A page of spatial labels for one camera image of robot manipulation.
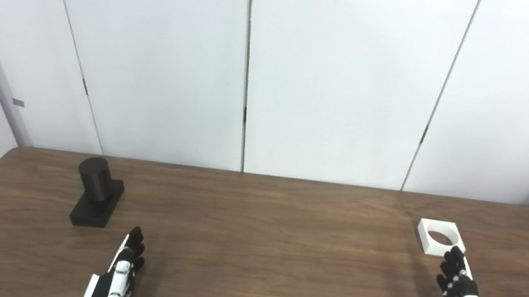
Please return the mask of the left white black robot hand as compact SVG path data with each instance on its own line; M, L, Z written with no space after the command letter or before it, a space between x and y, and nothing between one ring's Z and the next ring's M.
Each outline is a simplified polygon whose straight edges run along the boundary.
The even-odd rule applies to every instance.
M106 273L91 275L83 297L132 297L136 274L145 264L141 229L127 233Z

